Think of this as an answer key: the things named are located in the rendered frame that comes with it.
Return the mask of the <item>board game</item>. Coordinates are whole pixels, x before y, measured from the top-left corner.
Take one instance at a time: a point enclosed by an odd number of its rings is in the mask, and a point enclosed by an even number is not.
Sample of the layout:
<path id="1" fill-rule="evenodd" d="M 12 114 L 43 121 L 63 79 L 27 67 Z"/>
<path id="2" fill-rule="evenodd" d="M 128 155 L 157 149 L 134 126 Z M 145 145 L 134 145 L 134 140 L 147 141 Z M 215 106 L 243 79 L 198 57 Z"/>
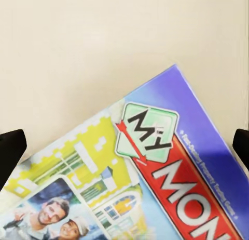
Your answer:
<path id="1" fill-rule="evenodd" d="M 176 63 L 14 168 L 0 240 L 249 240 L 249 178 Z"/>

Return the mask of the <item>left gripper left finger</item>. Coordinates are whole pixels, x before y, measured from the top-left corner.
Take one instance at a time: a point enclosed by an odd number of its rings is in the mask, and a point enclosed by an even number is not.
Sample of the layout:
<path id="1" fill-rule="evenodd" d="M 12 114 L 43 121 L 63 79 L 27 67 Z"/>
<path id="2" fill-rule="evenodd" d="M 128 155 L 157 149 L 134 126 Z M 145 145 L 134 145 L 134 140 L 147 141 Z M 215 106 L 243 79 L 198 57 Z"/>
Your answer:
<path id="1" fill-rule="evenodd" d="M 0 135 L 0 191 L 27 149 L 23 129 Z"/>

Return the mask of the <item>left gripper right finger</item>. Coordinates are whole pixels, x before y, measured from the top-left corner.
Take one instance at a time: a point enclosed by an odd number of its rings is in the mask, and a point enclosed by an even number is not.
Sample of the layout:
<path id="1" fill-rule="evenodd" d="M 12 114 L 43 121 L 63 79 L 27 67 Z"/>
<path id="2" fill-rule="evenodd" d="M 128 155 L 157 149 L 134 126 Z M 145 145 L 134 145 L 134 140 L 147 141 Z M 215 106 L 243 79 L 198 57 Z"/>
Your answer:
<path id="1" fill-rule="evenodd" d="M 245 167 L 249 170 L 249 131 L 237 129 L 232 146 Z"/>

